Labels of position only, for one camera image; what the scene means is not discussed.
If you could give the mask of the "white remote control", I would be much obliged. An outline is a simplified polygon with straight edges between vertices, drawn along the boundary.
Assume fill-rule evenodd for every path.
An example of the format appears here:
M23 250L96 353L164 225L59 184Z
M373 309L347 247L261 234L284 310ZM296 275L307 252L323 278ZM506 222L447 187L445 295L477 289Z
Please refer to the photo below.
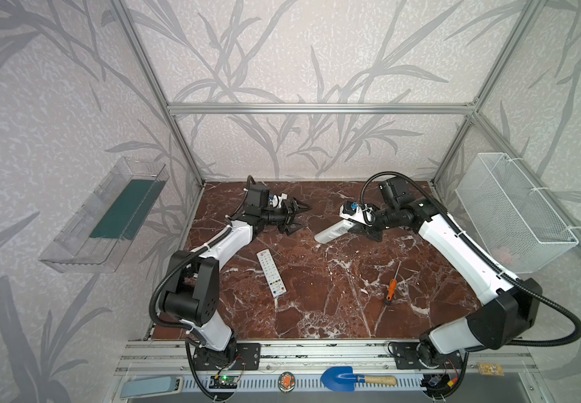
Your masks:
M318 243L330 243L337 238L346 235L347 233L352 233L364 229L365 225L363 223L354 221L352 219L343 218L338 223L322 230L322 232L317 233L314 239Z

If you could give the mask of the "orange handled screwdriver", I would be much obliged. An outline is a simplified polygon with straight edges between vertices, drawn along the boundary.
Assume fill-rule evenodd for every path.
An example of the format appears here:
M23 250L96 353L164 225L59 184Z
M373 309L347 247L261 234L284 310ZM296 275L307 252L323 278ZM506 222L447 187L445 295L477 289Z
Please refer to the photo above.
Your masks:
M398 266L396 267L396 271L394 273L394 276L392 277L392 279L388 285L387 292L386 292L385 298L383 300L383 302L386 306L391 305L391 303L395 299L396 288L397 288L397 283L398 283L397 277L398 277L398 274L400 272L400 269L401 269L401 262L398 263Z

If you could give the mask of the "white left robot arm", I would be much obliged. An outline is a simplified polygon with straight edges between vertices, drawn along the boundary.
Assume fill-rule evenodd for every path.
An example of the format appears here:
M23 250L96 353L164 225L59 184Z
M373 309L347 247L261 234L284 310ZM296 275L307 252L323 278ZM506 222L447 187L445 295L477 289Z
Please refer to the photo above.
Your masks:
M218 312L220 270L266 228L291 235L302 228L296 217L311 207L292 196L273 195L251 176L243 200L227 224L209 241L191 251L171 255L167 273L149 300L149 317L158 327L189 332L196 346L228 354L236 344L233 330Z

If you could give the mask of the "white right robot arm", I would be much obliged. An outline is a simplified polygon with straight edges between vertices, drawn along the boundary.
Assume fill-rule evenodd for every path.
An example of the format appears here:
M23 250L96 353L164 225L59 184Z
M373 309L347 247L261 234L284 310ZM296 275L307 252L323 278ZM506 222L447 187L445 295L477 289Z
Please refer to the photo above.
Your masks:
M397 188L383 197L387 208L377 210L361 200L356 207L372 229L409 227L430 243L470 285L481 307L453 322L421 335L424 354L431 358L458 350L497 350L505 345L550 348L581 339L581 320L570 310L542 295L535 280L521 280L490 257L448 213L411 178L394 171L383 174ZM521 335L535 323L540 305L550 307L574 325L558 339L525 340Z

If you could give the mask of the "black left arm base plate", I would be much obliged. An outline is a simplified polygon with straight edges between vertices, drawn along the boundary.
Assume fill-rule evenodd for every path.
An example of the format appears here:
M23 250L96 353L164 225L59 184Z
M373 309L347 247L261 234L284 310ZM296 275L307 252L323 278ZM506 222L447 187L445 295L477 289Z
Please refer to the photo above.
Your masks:
M254 371L260 367L261 344L230 343L223 351L196 349L192 362L196 370L220 369Z

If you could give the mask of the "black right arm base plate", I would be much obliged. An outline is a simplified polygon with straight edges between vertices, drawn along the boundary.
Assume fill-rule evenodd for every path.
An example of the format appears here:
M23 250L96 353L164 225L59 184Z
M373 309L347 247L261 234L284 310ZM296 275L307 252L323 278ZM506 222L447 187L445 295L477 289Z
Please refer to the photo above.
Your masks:
M417 342L391 341L387 348L397 369L460 370L464 363L463 354L458 351L451 354L440 354L436 349Z

